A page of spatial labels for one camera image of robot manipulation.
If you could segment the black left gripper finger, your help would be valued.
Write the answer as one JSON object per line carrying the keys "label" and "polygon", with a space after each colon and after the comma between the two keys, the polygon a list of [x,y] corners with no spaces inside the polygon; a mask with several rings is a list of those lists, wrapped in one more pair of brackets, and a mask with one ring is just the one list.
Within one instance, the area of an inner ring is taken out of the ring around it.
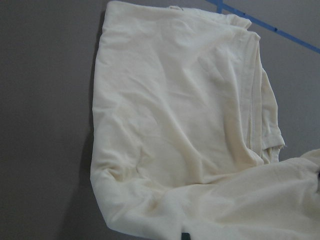
{"label": "black left gripper finger", "polygon": [[190,240],[190,234],[187,232],[181,233],[181,240]]}

